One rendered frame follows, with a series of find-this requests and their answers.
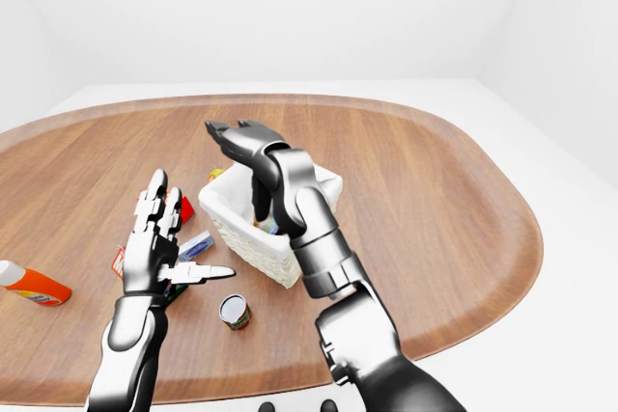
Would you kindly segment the printed tin can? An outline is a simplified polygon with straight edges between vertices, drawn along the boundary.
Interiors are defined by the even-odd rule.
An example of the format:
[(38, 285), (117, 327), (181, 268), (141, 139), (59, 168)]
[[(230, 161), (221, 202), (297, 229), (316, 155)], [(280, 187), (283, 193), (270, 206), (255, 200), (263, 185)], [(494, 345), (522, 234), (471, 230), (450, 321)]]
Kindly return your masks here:
[(268, 234), (277, 234), (279, 230), (279, 226), (277, 225), (272, 214), (270, 214), (263, 221), (258, 221), (257, 219), (254, 219), (253, 226), (261, 230), (262, 232), (265, 232)]

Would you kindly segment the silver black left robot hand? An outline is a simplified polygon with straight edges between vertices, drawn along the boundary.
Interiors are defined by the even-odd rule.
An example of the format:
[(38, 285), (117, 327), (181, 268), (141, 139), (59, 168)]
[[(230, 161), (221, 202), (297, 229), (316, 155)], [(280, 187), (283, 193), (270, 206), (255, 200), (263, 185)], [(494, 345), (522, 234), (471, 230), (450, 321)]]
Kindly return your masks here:
[(228, 266), (177, 262), (176, 233), (182, 227), (182, 191), (167, 188), (166, 173), (157, 169), (142, 191), (135, 209), (136, 222), (124, 258), (124, 292), (164, 292), (166, 285), (200, 285), (236, 275)]

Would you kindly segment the orange bottle with white cap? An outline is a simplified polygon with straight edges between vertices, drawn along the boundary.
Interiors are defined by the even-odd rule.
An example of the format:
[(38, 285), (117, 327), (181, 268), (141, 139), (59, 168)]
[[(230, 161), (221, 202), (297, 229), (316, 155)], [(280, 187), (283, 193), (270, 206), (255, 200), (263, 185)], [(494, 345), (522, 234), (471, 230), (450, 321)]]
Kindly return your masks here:
[(0, 286), (43, 306), (57, 306), (71, 296), (71, 289), (30, 268), (0, 260)]

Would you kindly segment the red green labelled tin can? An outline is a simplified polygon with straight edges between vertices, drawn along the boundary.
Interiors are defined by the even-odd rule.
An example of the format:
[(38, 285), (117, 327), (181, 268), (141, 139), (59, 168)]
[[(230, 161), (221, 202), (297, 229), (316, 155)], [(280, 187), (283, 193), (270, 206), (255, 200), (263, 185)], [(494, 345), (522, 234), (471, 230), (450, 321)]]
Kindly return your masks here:
[(242, 330), (251, 320), (252, 313), (245, 298), (240, 294), (231, 294), (224, 298), (219, 306), (219, 317), (232, 330)]

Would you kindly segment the blue and white small box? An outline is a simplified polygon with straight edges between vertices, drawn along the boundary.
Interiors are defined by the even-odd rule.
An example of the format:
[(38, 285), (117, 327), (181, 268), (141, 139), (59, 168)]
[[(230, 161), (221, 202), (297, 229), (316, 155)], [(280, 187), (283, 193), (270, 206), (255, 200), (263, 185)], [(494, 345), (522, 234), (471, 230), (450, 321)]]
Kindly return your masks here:
[(183, 243), (179, 248), (178, 260), (181, 262), (190, 261), (214, 243), (209, 231), (204, 231)]

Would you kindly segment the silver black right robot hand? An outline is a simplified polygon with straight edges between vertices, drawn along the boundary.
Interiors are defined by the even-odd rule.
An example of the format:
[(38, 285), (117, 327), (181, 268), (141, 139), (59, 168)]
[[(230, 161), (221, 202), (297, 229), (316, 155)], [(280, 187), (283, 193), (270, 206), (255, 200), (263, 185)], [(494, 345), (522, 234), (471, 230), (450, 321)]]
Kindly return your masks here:
[(255, 121), (240, 120), (237, 127), (206, 121), (205, 126), (226, 156), (252, 170), (252, 204), (258, 221), (272, 214), (294, 247), (338, 228), (305, 150), (292, 148), (279, 133)]

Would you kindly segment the white woven basket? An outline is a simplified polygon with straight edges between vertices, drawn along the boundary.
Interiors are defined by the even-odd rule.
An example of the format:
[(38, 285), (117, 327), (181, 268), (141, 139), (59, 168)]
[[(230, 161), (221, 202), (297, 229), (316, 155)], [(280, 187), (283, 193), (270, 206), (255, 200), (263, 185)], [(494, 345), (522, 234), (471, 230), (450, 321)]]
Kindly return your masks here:
[(285, 288), (301, 275), (285, 234), (270, 234), (253, 225), (252, 171), (238, 163), (209, 182), (199, 193), (201, 208), (210, 216), (224, 242), (243, 260)]

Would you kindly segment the red and white printed box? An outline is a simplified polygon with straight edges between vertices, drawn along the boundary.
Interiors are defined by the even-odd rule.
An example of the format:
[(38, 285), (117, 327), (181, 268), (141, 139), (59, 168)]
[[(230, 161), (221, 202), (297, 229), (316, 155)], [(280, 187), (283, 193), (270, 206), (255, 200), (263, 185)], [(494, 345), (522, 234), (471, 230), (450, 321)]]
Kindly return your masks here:
[(121, 280), (124, 279), (125, 252), (126, 248), (124, 246), (120, 246), (111, 264), (112, 270)]

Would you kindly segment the green printed box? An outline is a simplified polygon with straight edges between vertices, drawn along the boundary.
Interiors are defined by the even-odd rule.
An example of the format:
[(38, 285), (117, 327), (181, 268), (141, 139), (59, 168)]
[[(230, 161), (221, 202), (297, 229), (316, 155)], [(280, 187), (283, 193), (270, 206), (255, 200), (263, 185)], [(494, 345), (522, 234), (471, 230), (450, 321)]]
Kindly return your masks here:
[(162, 293), (162, 297), (165, 299), (165, 304), (172, 304), (184, 291), (187, 290), (187, 288), (188, 285), (186, 284), (172, 284), (168, 282), (165, 286), (164, 292)]

